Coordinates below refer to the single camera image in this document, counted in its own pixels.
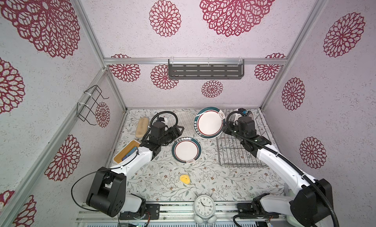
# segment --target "red flower decal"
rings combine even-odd
[[[0,114],[18,107],[25,95],[24,89],[18,70],[0,58]]]
[[[36,214],[36,201],[34,195],[30,195],[28,202],[24,204],[21,212],[17,215],[13,221],[13,227],[30,227],[34,223],[34,217]]]
[[[149,20],[153,30],[160,36],[174,35],[182,22],[175,4],[166,0],[154,3],[149,12]]]
[[[110,109],[105,102],[100,102],[95,110],[95,119],[100,127],[105,127],[110,121]]]
[[[348,53],[360,40],[364,32],[364,17],[360,13],[349,13],[330,27],[324,39],[324,52],[330,57]]]
[[[116,54],[112,58],[129,58],[127,55]],[[138,64],[112,64],[108,66],[111,72],[120,80],[125,82],[133,82],[140,76],[140,68]]]
[[[80,26],[69,0],[0,0],[0,7],[38,51],[65,58],[78,48]]]
[[[266,58],[285,58],[285,57],[286,56],[284,54],[281,54],[281,53],[273,53],[271,55],[266,56]],[[263,81],[273,79],[276,76],[280,67],[281,66],[278,65],[278,64],[259,64],[259,65],[256,65],[255,76],[256,76],[256,78],[263,80]]]
[[[13,194],[14,191],[11,190],[7,190],[4,193],[0,194],[0,213]]]
[[[287,81],[282,91],[282,102],[288,110],[297,109],[304,99],[304,84],[299,78]]]
[[[222,83],[216,80],[207,81],[201,87],[202,94],[208,98],[219,96],[219,94],[222,93],[222,90],[223,90]]]
[[[311,168],[321,168],[326,162],[326,150],[317,138],[307,137],[300,145],[300,156]]]
[[[150,73],[150,78],[153,84],[160,89],[174,88],[179,82],[179,80],[172,80],[168,77],[168,66],[165,64],[155,66]]]
[[[68,135],[44,174],[49,180],[62,181],[69,177],[80,161],[80,144],[73,135]]]
[[[275,0],[201,0],[203,19],[217,34],[239,36],[249,32],[269,13]]]

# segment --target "black cable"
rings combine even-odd
[[[153,125],[153,121],[154,121],[154,119],[155,119],[157,116],[159,116],[159,115],[161,115],[161,114],[163,114],[163,113],[169,113],[169,114],[172,114],[172,115],[175,117],[175,125],[174,125],[174,127],[177,126],[177,116],[176,116],[176,114],[175,114],[174,112],[171,112],[171,111],[162,111],[162,112],[159,112],[159,113],[157,113],[156,115],[153,116],[152,120],[150,121],[149,128],[148,128],[148,130],[146,131],[145,135],[142,137],[141,142],[143,142],[143,141],[147,138],[147,136],[148,136],[148,134],[149,134],[149,132],[150,132],[150,130],[151,130],[151,128],[152,128],[152,125]]]
[[[232,217],[232,221],[236,224],[237,227],[242,227],[241,225],[239,225],[237,222],[236,222],[236,218],[238,217],[264,217],[264,216],[274,216],[274,215],[280,215],[279,213],[275,213],[275,212],[268,212],[266,214],[263,214],[263,215],[234,215]]]
[[[118,213],[118,222],[119,222],[119,227],[121,227],[120,220],[119,220],[119,213]]]
[[[266,149],[267,151],[275,154],[276,156],[278,156],[279,158],[281,158],[282,160],[284,160],[287,164],[289,164],[289,166],[291,166],[295,171],[298,172],[298,174],[300,176],[302,176],[303,179],[305,179],[310,185],[311,187],[314,189],[315,193],[317,193],[317,195],[321,198],[322,202],[324,203],[324,205],[328,208],[329,212],[331,213],[331,217],[332,217],[332,220],[333,220],[333,225],[334,227],[339,227],[340,224],[338,222],[338,218],[337,218],[337,215],[334,211],[334,208],[332,207],[331,203],[329,202],[329,200],[327,199],[327,197],[322,193],[322,191],[319,189],[319,187],[317,187],[317,185],[315,183],[313,183],[313,181],[308,178],[297,166],[295,166],[289,159],[285,158],[282,154],[278,153],[277,151],[273,150],[273,149],[270,149],[264,145],[261,145],[253,140],[250,140],[250,139],[247,139],[241,135],[238,135],[235,131],[233,130],[230,130],[235,136],[239,137],[239,138],[242,138],[243,140],[247,140],[248,142],[251,142],[263,149]]]
[[[132,162],[132,161],[137,157],[137,155],[139,155],[139,153],[138,153],[138,148],[137,148],[136,156],[135,156],[134,158],[132,158],[132,160],[130,160],[127,164],[125,164],[125,165],[121,165],[121,166],[119,166],[119,167],[117,167],[117,168],[109,168],[109,169],[105,169],[105,170],[94,171],[94,172],[92,172],[92,173],[88,173],[88,174],[84,175],[83,177],[79,178],[79,179],[78,179],[78,180],[72,185],[72,188],[71,188],[71,196],[72,196],[72,199],[73,199],[74,203],[75,203],[77,206],[81,207],[82,209],[85,209],[85,210],[88,210],[88,211],[93,211],[93,212],[98,212],[98,210],[88,209],[88,208],[85,208],[85,207],[79,205],[79,204],[76,202],[76,200],[74,199],[74,197],[73,197],[73,187],[77,184],[77,182],[79,182],[79,181],[82,180],[83,178],[87,177],[88,175],[91,175],[91,174],[94,174],[94,173],[98,173],[98,172],[101,172],[101,171],[110,171],[110,170],[114,170],[114,169],[118,169],[118,168],[121,168],[121,167],[123,167],[123,166],[126,166],[126,165],[128,165],[130,162]]]
[[[240,111],[234,111],[234,112],[229,113],[228,116],[227,116],[227,118],[226,118],[226,126],[228,126],[228,122],[229,122],[229,120],[230,120],[230,116],[233,115],[233,114],[235,114],[235,113],[239,113],[239,114],[241,114],[242,116],[245,116],[245,114],[244,114],[243,112],[240,112]]]

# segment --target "white alarm clock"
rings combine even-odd
[[[204,222],[214,224],[217,220],[214,200],[207,195],[201,195],[196,198],[193,203],[193,213],[194,220],[198,224],[203,224]]]

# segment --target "white plate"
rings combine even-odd
[[[181,163],[194,163],[201,155],[200,143],[190,137],[177,140],[172,146],[172,156]]]
[[[212,139],[222,133],[225,115],[219,108],[206,107],[197,113],[194,119],[194,130],[205,139]]]

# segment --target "floral tablecloth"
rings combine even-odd
[[[149,120],[164,110],[134,109],[127,114],[126,123],[115,153],[130,140],[135,139],[138,120],[148,117]],[[175,109],[172,112],[189,111],[196,115],[194,109]],[[269,134],[270,130],[260,110],[252,110],[259,123],[261,133]],[[200,158],[193,164],[182,164],[172,156],[172,145],[163,146],[161,152],[134,175],[127,177],[127,193],[134,193],[147,201],[193,201],[198,195],[206,194],[215,201],[249,201],[262,193],[283,194],[282,179],[269,167],[236,168],[224,167],[218,163],[217,142],[195,136],[202,147]],[[188,174],[190,184],[180,181],[182,174]]]

